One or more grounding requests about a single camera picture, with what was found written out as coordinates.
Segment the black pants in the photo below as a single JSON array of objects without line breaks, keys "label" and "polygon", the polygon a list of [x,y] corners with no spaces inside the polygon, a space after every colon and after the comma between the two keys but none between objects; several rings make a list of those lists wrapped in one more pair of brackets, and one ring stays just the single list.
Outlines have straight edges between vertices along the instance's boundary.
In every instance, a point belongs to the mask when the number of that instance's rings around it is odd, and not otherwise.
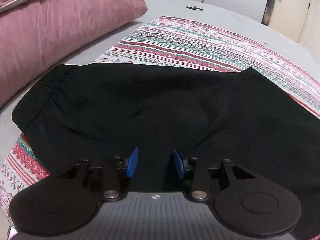
[{"label": "black pants", "polygon": [[253,68],[60,65],[12,120],[50,173],[137,147],[132,190],[177,190],[174,151],[210,165],[229,158],[293,192],[302,204],[295,234],[319,235],[319,119]]}]

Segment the patterned red green blanket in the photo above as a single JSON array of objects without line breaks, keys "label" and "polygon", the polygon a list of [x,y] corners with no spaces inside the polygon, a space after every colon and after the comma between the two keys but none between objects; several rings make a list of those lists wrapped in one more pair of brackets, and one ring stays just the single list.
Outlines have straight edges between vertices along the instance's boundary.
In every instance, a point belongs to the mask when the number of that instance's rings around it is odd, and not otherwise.
[{"label": "patterned red green blanket", "polygon": [[[136,63],[239,72],[254,68],[314,116],[319,116],[319,82],[265,45],[205,23],[161,16],[131,32],[101,54],[97,63]],[[1,213],[10,219],[12,198],[48,172],[12,121],[15,103],[1,114]]]}]

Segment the grey bed sheet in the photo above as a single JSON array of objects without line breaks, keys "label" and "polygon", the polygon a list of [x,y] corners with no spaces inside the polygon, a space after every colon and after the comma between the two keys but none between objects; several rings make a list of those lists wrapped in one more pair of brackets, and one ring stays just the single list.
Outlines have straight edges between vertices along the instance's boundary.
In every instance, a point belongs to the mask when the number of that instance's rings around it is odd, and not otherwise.
[{"label": "grey bed sheet", "polygon": [[61,62],[77,65],[89,64],[144,23],[163,15],[206,23],[240,34],[259,43],[268,41],[272,50],[297,64],[316,80],[319,80],[319,63],[310,54],[310,51],[254,20],[207,4],[200,5],[204,9],[203,12],[191,11],[186,7],[192,5],[193,2],[187,0],[148,0],[146,3],[148,10],[142,17],[85,46],[79,47],[77,50],[73,50]]}]

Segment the small black object on bed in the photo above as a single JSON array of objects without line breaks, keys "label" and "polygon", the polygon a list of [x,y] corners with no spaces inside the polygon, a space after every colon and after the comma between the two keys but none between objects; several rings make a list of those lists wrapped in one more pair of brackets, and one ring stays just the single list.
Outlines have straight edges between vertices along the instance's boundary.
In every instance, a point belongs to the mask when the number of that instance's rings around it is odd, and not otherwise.
[{"label": "small black object on bed", "polygon": [[191,7],[191,6],[186,6],[186,8],[187,8],[187,9],[190,9],[190,10],[199,10],[199,11],[203,11],[203,9],[202,9],[202,8],[199,8],[199,7],[197,7],[197,6],[193,6],[193,7]]}]

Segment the lower pink pillow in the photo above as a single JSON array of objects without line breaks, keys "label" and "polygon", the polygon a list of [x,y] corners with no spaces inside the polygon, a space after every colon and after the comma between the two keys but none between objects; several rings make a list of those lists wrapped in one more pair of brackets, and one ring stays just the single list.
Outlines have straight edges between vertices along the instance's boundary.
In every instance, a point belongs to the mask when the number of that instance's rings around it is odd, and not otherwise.
[{"label": "lower pink pillow", "polygon": [[73,50],[147,9],[144,0],[30,0],[1,13],[1,105]]}]

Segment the cream door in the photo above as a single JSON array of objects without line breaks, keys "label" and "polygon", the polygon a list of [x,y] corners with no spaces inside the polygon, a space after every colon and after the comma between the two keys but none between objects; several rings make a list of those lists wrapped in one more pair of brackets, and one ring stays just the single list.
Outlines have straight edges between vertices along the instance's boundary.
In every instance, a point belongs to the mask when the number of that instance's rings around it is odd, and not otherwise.
[{"label": "cream door", "polygon": [[319,57],[319,0],[276,0],[269,27]]}]

